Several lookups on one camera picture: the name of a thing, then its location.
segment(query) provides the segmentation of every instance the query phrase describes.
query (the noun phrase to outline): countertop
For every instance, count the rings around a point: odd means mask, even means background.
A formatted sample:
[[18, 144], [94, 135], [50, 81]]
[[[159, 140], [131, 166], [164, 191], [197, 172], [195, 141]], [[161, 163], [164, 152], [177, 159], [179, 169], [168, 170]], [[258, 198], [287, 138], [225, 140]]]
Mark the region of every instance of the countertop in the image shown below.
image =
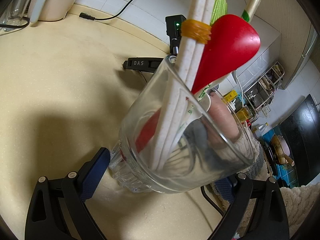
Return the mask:
[[[123, 70], [124, 60], [164, 56], [131, 34], [72, 14], [0, 36], [0, 214], [18, 239], [40, 176], [62, 178], [116, 144], [145, 85], [139, 73]], [[207, 239], [221, 219], [199, 188], [134, 194], [109, 170], [86, 205], [109, 240]]]

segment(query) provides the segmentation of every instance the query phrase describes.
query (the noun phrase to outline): orange rubber band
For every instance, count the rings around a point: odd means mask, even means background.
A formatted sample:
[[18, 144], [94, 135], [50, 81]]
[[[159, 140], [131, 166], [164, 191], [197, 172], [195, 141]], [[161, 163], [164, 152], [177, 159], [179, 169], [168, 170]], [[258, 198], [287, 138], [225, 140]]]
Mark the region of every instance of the orange rubber band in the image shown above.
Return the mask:
[[202, 44], [211, 40], [211, 26], [203, 22], [188, 19], [181, 24], [181, 36], [192, 38]]

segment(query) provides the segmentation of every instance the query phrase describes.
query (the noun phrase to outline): green ribbed object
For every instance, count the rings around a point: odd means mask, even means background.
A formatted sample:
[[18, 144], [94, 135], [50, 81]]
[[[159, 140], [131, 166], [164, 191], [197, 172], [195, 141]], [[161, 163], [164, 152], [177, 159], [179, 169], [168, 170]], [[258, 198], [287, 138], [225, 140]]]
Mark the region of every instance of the green ribbed object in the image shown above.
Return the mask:
[[212, 25], [221, 16], [227, 14], [227, 11], [228, 4], [226, 0], [215, 0], [210, 25]]

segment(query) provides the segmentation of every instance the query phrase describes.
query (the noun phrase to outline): silver screw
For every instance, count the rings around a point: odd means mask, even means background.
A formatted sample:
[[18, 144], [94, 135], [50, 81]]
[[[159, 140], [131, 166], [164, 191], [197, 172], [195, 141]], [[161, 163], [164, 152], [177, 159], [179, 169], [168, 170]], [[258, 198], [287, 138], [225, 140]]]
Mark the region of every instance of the silver screw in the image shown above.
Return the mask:
[[77, 173], [76, 172], [70, 172], [69, 174], [68, 174], [68, 177], [70, 178], [70, 179], [73, 179], [75, 176], [77, 176]]
[[276, 183], [276, 179], [275, 179], [274, 177], [270, 177], [270, 178], [269, 178], [269, 181], [270, 181], [271, 183]]
[[239, 179], [245, 179], [246, 177], [247, 177], [247, 175], [245, 175], [244, 173], [242, 173], [242, 172], [238, 173]]
[[40, 183], [44, 182], [44, 181], [45, 181], [45, 177], [44, 177], [44, 176], [40, 177], [38, 181], [39, 181]]

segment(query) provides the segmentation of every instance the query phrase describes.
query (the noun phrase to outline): black plug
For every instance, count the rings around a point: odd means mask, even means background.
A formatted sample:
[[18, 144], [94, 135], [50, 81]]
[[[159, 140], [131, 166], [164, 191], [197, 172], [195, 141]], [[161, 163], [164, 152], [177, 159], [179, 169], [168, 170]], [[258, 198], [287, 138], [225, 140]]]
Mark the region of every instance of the black plug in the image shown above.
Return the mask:
[[88, 19], [88, 20], [95, 20], [95, 17], [89, 15], [89, 14], [86, 14], [86, 13], [80, 13], [79, 17], [81, 18], [84, 18], [84, 19]]

